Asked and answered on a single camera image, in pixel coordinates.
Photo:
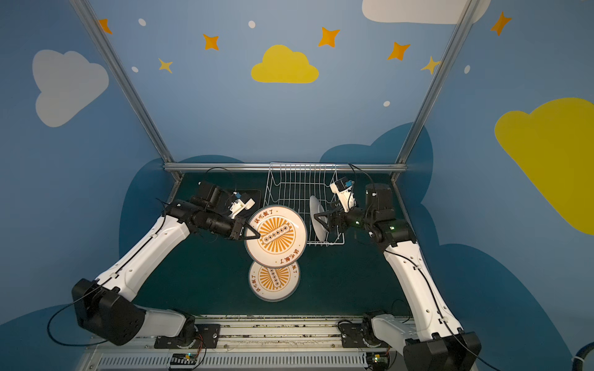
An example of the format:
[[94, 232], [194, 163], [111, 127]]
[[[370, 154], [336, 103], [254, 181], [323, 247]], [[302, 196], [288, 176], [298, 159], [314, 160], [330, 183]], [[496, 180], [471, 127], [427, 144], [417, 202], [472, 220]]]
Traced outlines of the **white round plate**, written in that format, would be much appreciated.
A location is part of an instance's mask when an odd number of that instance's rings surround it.
[[282, 268], [298, 261], [306, 250], [308, 231], [293, 209], [271, 205], [258, 210], [248, 222], [259, 240], [244, 241], [251, 258], [269, 268]]
[[329, 231], [324, 227], [327, 218], [323, 215], [325, 212], [323, 205], [319, 199], [315, 196], [311, 196], [309, 199], [310, 218], [312, 228], [314, 230], [316, 239], [319, 242], [325, 243], [328, 238]]
[[252, 292], [263, 301], [286, 300], [297, 289], [301, 272], [297, 263], [282, 268], [269, 268], [253, 262], [248, 283]]

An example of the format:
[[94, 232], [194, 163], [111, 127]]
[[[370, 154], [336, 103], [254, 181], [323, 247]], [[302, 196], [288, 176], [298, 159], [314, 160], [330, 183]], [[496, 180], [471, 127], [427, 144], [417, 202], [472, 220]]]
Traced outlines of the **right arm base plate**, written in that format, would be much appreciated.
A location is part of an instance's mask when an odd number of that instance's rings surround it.
[[343, 348], [388, 348], [388, 343], [377, 339], [372, 332], [366, 332], [361, 323], [339, 322], [340, 341]]

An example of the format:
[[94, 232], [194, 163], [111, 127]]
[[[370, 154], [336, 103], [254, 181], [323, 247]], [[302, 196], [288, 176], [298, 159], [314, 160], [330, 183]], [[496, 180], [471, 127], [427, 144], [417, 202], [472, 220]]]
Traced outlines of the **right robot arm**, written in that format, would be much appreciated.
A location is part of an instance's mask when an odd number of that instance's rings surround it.
[[440, 295], [412, 228], [396, 216], [391, 186], [366, 185], [363, 206], [357, 204], [354, 182], [339, 179], [330, 189], [337, 201], [328, 207], [315, 196], [309, 199], [316, 235], [351, 227], [365, 230], [395, 273], [415, 324], [410, 337], [394, 315], [369, 315], [364, 326], [372, 341], [388, 344], [409, 370], [475, 370], [481, 342], [476, 333], [463, 329]]

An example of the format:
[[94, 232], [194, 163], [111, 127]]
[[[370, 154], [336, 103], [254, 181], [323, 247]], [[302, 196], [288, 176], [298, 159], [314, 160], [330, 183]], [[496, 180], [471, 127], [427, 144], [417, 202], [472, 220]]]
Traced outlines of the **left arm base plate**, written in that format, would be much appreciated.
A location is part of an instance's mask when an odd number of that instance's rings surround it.
[[158, 336], [155, 349], [215, 349], [219, 340], [219, 324], [188, 324], [175, 337]]

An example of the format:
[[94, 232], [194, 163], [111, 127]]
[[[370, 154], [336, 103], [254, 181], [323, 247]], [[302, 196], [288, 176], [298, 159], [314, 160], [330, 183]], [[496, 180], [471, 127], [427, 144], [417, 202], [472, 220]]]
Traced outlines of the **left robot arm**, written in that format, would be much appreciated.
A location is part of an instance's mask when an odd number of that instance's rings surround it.
[[187, 201], [165, 206], [149, 232], [118, 262], [94, 281], [81, 279], [72, 289], [77, 324], [104, 340], [123, 346], [137, 337], [164, 340], [190, 348], [198, 332], [193, 315], [147, 309], [134, 304], [141, 287], [170, 252], [193, 233], [206, 231], [231, 241], [254, 240], [248, 218], [261, 203], [261, 192], [230, 192], [200, 182]]

